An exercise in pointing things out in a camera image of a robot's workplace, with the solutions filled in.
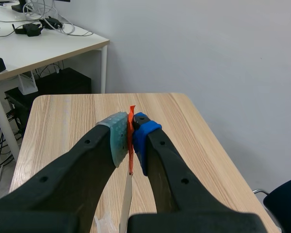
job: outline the computer tower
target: computer tower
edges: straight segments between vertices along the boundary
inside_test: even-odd
[[[38,92],[23,95],[18,87],[5,92],[14,119],[22,136],[25,133],[32,103],[41,95],[91,94],[91,79],[79,72],[66,68],[35,81]]]

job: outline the desk leg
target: desk leg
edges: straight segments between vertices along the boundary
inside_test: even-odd
[[[101,77],[100,77],[100,93],[106,93],[106,75],[107,75],[107,51],[108,46],[101,48]]]
[[[19,154],[19,147],[18,147],[17,141],[15,139],[14,133],[11,129],[8,118],[6,117],[4,109],[1,105],[1,102],[0,102],[0,128],[3,132],[5,140],[6,140],[7,144],[9,145],[10,150],[11,150],[15,160],[17,161],[18,154]]]

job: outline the plastic bag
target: plastic bag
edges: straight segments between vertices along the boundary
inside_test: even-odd
[[[94,216],[94,220],[97,226],[97,233],[118,233],[109,213],[105,213],[99,220],[97,216]]]

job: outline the wooden tabletop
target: wooden tabletop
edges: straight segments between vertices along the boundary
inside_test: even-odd
[[[162,125],[182,158],[203,185],[223,204],[258,214],[270,233],[278,232],[210,128],[184,94],[94,94],[40,96],[32,106],[10,191],[73,145],[98,121],[119,111],[143,112]],[[130,214],[155,212],[148,179],[135,156]],[[128,157],[115,170],[100,198],[96,215],[120,220]]]

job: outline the white desk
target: white desk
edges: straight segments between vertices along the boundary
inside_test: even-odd
[[[24,19],[22,13],[11,9],[9,3],[5,7],[0,7],[1,21],[19,21]],[[26,22],[13,23],[15,27]],[[65,24],[65,32],[71,31],[71,25]],[[7,35],[13,31],[12,23],[0,22],[0,35]],[[76,27],[73,34],[82,35],[87,30]],[[13,77],[42,66],[87,52],[91,50],[101,50],[101,93],[106,89],[106,69],[107,69],[107,45],[109,40],[99,35],[91,36],[68,36],[54,30],[42,31],[40,36],[28,37],[26,35],[16,35],[0,37],[0,57],[3,59],[6,70],[0,73],[0,80]],[[0,102],[0,127],[5,139],[11,149],[14,158],[17,160],[19,147],[14,134],[5,115]]]

